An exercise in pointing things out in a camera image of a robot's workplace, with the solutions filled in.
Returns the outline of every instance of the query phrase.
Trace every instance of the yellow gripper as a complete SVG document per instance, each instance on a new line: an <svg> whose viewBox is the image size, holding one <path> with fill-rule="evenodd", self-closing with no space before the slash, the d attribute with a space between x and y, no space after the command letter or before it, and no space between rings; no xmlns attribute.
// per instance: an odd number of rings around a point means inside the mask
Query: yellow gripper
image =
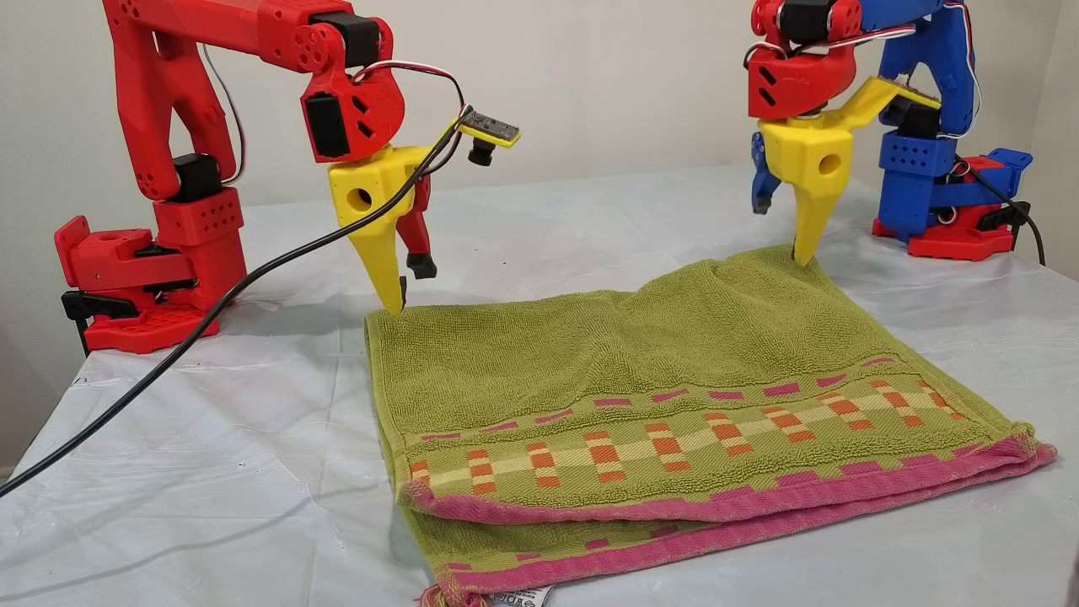
<svg viewBox="0 0 1079 607"><path fill-rule="evenodd" d="M883 78L871 78L842 108L816 116L761 120L768 169L794 187L794 261L812 259L835 203L850 180L855 137L896 97L938 109L940 101Z"/></svg>
<svg viewBox="0 0 1079 607"><path fill-rule="evenodd" d="M516 126L470 110L450 127L475 137L476 146L488 156L495 146L509 148L520 138L520 129ZM386 146L364 160L330 165L330 193L341 226L385 206L405 187L431 149ZM385 215L349 234L382 306L391 315L399 315L405 307L404 278L398 275L397 265L397 220L412 210L414 203L415 188L411 188Z"/></svg>

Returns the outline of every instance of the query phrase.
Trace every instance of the green towel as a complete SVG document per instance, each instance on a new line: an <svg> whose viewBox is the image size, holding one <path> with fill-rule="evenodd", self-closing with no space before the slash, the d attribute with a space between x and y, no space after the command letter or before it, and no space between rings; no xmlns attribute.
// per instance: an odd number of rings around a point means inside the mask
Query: green towel
<svg viewBox="0 0 1079 607"><path fill-rule="evenodd" d="M386 467L440 587L425 602L742 546L1055 455L789 246L366 329Z"/></svg>

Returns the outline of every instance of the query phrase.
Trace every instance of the towel tag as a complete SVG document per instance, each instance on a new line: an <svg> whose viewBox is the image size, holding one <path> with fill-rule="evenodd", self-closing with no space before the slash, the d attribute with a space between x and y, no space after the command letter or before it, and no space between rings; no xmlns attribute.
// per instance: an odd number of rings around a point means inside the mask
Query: towel tag
<svg viewBox="0 0 1079 607"><path fill-rule="evenodd" d="M514 592L496 592L490 597L495 604L509 605L509 607L543 607L544 602L547 601L547 593L552 588L555 588L554 584Z"/></svg>

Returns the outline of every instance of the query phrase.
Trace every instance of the black cable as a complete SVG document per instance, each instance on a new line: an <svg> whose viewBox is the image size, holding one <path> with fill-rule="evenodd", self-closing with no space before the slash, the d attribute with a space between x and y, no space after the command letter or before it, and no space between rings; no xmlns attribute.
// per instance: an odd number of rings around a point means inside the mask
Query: black cable
<svg viewBox="0 0 1079 607"><path fill-rule="evenodd" d="M235 299L237 294L243 292L244 289L250 286L251 282L259 279L260 277L271 272L272 270L279 267L298 257L302 257L311 252L312 250L322 248L327 244L338 240L351 234L352 232L355 232L356 230L359 230L360 227L370 224L371 222L375 221L379 217L382 217L383 215L388 212L390 209L396 206L397 203L399 203L401 198L405 197L405 195L409 192L409 190L411 190L412 187L415 185L416 181L419 181L423 177L424 170L426 170L427 166L431 165L435 156L438 155L438 153L441 152L447 144L449 144L450 140L453 138L453 134L457 132L457 126L461 125L461 122L470 112L470 110L472 108L469 108L468 106L464 107L463 111L461 112L461 115L457 116L456 121L454 121L454 123L449 128L447 128L446 133L442 133L442 136L439 137L435 146L431 148L429 152L427 152L427 155L423 157L423 161L420 162L420 164L415 167L415 169L412 170L412 174L409 175L408 179L405 180L405 184L401 185L401 188L397 190L397 193L395 193L393 197L391 197L384 205L380 206L378 209L375 209L370 215L364 217L363 219L349 223L347 225L337 231L330 232L319 238L313 239L308 244L304 244L303 246L293 248L292 250L289 250L288 252L281 254L275 259L267 261L265 263L259 265L254 271L251 271L251 273L244 276L243 279L236 282L235 286L230 288L229 291L226 292L221 296L221 299L218 300L216 305L209 311L209 313L206 314L206 318L204 318L202 322L199 323L199 327L196 327L194 331L191 332L191 335L189 335L187 340L177 345L176 348L172 353L169 353L167 357L165 357L160 363L158 363L158 367L153 368L153 370L151 370L150 373L146 374L146 376L142 380L138 381L138 383L135 386L133 386L131 390L128 390L123 397L121 397L115 403L113 403L112 406L106 410L105 413L103 413L90 426L82 429L78 434L76 434L70 441L64 443L64 445L62 445L53 453L49 454L49 456L46 456L38 464L35 464L30 468L26 469L26 471L21 473L18 477L11 479L2 486L0 486L0 498L6 496L11 492L18 488L24 483L26 483L27 481L33 479L38 474L41 474L42 472L47 470L51 466L63 459L64 456L73 452L76 449L79 447L79 445L83 444L87 439L93 437L98 430L104 428L105 425L109 423L109 420L111 420L113 417L117 416L117 414L124 411L124 409L127 405L129 405L132 401L134 401L139 395L141 395L144 390L149 388L151 384L153 384L159 377L162 376L162 374L168 371L168 369L172 368L173 364L175 364L176 361L178 361L180 357L185 355L185 353L191 349L194 343L200 337L202 337L202 334L209 328L209 326L215 320L217 320L217 317L221 315L221 313L229 305L229 303L231 303L232 300Z"/></svg>
<svg viewBox="0 0 1079 607"><path fill-rule="evenodd" d="M1012 207L1016 212L1019 212L1023 217L1023 219L1026 219L1026 222L1030 224L1030 231L1034 232L1034 243L1038 246L1038 262L1044 265L1046 246L1041 242L1041 231L1038 230L1038 224L1035 223L1034 219L1030 218L1030 213L1027 212L1026 209L1023 208L1022 206L1015 204L1015 201L1006 196L1003 192L994 187L993 183L988 182L985 179L985 177L982 177L982 174L975 170L974 167L971 166L969 162L962 158L962 156L960 156L959 154L955 154L955 161L966 166L967 169L970 170L970 174L974 176L974 179L979 183L984 185L985 189L989 190L993 193L993 195L999 197L1001 202L1007 203L1008 206ZM1015 242L1017 237L1019 237L1017 235L1012 236L1012 250L1015 249Z"/></svg>

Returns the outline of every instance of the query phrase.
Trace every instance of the white tablecloth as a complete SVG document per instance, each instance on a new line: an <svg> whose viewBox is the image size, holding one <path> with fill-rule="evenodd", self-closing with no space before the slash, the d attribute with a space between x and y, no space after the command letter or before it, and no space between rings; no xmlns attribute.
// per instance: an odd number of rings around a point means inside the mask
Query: white tablecloth
<svg viewBox="0 0 1079 607"><path fill-rule="evenodd" d="M410 279L409 303L636 289L702 257L790 240L789 190L756 217L750 178L726 167L436 190L439 276ZM899 340L1033 423L1060 459L898 511L561 584L549 605L1063 604L1079 550L1079 284L1013 254L907 257L869 235L875 209L875 193L852 184L818 250L828 273ZM246 213L249 266L336 226L328 202ZM377 306L347 243L258 281L220 336L0 500L0 603L413 605L432 580L379 452L363 340ZM92 355L19 470L160 358Z"/></svg>

